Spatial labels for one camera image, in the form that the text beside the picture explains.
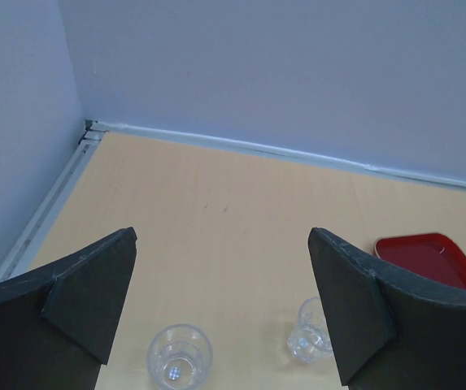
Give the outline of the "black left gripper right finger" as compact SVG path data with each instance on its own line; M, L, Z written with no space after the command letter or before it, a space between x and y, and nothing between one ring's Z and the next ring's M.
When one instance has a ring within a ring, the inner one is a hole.
M466 290L315 227L308 248L341 384L466 389Z

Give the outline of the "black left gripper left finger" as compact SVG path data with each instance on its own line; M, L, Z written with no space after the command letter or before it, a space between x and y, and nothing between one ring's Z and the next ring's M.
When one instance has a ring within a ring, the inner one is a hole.
M93 389L109 361L137 256L122 228L0 282L0 389Z

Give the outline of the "clear faceted glass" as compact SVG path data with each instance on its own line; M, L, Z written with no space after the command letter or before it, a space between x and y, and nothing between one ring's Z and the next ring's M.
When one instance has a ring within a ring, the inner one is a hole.
M319 296L305 300L287 341L292 355L306 364L333 356L333 347Z

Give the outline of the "clear glass near left arm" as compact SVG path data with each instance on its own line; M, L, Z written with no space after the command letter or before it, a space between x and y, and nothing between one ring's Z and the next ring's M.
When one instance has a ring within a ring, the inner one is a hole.
M212 362L207 335L185 323L156 334L146 355L147 370L157 389L200 389L211 373Z

